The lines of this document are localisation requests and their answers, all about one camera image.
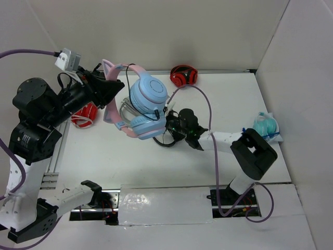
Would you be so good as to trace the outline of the pink blue cat-ear headphones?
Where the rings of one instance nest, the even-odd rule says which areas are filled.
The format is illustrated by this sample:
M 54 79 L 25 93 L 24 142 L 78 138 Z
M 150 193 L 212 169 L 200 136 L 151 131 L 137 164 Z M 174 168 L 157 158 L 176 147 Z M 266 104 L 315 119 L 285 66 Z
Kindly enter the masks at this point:
M 115 65 L 104 59 L 102 66 L 106 80 L 116 80 L 124 69 L 131 69 L 138 75 L 138 79 L 130 87 L 129 99 L 133 108 L 139 112 L 139 116 L 133 118 L 127 125 L 120 116 L 116 101 L 112 100 L 105 108 L 104 122 L 111 123 L 127 136 L 140 140 L 163 134 L 166 125 L 163 109 L 168 98 L 165 85 L 139 65 Z

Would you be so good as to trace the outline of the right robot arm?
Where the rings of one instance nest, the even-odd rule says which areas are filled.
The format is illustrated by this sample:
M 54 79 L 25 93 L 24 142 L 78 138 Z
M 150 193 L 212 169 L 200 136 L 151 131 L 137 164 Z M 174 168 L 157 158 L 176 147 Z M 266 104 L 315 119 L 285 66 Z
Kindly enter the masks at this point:
M 211 132 L 198 123 L 192 109 L 173 110 L 166 116 L 166 129 L 176 138 L 184 139 L 193 149 L 233 154 L 240 165 L 240 173 L 228 185 L 227 198 L 239 204 L 250 185 L 260 181 L 278 155 L 254 129 L 244 132 Z

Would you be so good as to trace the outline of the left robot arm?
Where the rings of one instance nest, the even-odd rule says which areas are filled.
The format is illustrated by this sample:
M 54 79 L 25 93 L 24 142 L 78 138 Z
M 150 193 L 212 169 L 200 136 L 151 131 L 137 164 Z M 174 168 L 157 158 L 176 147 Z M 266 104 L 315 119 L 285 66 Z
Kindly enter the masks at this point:
M 124 88 L 120 80 L 107 80 L 97 71 L 79 68 L 78 75 L 59 93 L 42 78 L 27 79 L 12 100 L 20 121 L 9 144 L 3 145 L 10 157 L 10 175 L 1 197 L 1 228 L 15 243 L 44 236 L 65 213 L 83 205 L 96 208 L 103 201 L 101 186 L 90 180 L 51 198 L 39 197 L 46 167 L 62 136 L 58 126 L 89 103 L 104 108 Z

